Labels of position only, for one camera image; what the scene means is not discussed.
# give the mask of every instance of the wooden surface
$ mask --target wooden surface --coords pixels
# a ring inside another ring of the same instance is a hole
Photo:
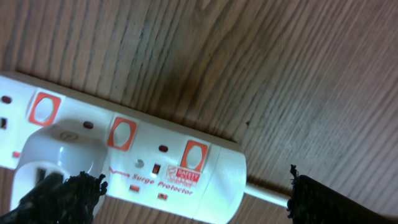
[[[398,214],[398,1],[0,0],[0,69],[238,142]],[[0,171],[1,211],[13,172]],[[290,223],[245,196],[231,223]],[[95,223],[196,223],[107,198]]]

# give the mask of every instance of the orange socket switch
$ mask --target orange socket switch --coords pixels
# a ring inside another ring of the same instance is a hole
[[[108,138],[108,146],[122,151],[128,151],[134,134],[136,133],[137,123],[117,117],[112,125],[111,133]]]
[[[30,111],[29,122],[41,126],[48,126],[54,122],[61,99],[43,92],[37,94]]]
[[[200,172],[203,168],[203,163],[205,162],[207,152],[207,145],[189,140],[187,146],[185,147],[181,166]]]

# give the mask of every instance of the white power strip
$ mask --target white power strip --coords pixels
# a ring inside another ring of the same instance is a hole
[[[21,73],[0,74],[0,98],[0,166],[15,169],[27,138],[58,124],[108,146],[111,197],[209,223],[241,203],[246,159],[233,142]]]

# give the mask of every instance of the red logo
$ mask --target red logo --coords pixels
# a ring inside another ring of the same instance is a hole
[[[176,176],[181,177],[185,180],[191,180],[191,181],[194,181],[197,183],[199,180],[200,174],[178,168]]]
[[[182,185],[184,187],[196,187],[200,173],[182,169],[175,166],[169,166],[166,177],[170,183]]]
[[[120,175],[123,175],[123,176],[126,176],[126,177],[130,177],[130,174],[124,173],[124,172],[120,172],[120,171],[117,171],[117,170],[113,170],[112,167],[109,167],[109,171],[111,171],[112,174],[120,174]]]

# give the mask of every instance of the black fuzzy object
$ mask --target black fuzzy object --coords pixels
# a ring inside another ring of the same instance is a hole
[[[392,223],[306,175],[299,175],[294,165],[290,173],[294,177],[293,194],[287,211],[293,224]]]
[[[106,193],[105,175],[99,178],[80,172],[62,183],[62,176],[50,174],[39,182],[19,206],[0,217],[0,224],[90,224],[93,209]]]

